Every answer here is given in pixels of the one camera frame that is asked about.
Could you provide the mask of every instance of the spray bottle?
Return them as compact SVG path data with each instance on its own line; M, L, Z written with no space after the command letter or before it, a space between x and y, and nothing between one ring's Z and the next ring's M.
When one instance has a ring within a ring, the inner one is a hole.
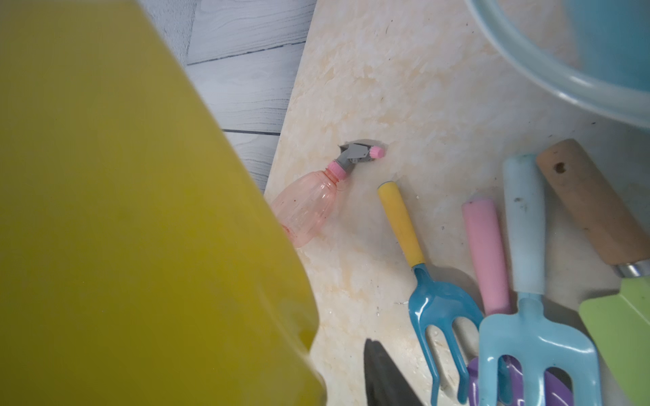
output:
M271 210L296 248L304 246L319 231L332 213L339 181L354 164L383 158L385 150L363 142L340 146L341 154L324 171L304 175L286 187L273 200Z

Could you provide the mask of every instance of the wooden handle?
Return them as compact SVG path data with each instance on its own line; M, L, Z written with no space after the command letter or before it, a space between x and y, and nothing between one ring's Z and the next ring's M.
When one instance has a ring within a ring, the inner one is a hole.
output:
M424 264L424 254L422 254L420 243L415 236L413 223L411 223L411 218L408 215L408 210L406 210L397 184L395 182L382 183L377 189L377 194L382 201L388 222L393 228L400 247L402 247L406 262L411 268L418 264Z
M546 149L537 165L603 261L650 259L650 238L576 140Z

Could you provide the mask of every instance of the clear plastic rim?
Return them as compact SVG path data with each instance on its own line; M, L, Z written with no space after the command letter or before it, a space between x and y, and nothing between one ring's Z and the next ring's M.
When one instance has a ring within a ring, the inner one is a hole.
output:
M524 76L573 105L650 129L650 92L601 81L550 57L517 30L496 0L466 3L488 40Z

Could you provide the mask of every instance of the green trowel blade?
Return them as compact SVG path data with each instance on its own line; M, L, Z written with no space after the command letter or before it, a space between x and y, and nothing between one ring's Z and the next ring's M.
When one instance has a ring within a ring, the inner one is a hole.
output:
M624 279L618 295L579 312L619 386L636 406L650 404L650 277Z

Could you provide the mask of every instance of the pink handle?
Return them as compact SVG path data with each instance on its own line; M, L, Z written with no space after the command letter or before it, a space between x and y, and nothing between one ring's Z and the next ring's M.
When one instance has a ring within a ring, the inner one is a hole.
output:
M468 201L462 209L469 251L486 315L510 314L506 260L494 201L486 198Z

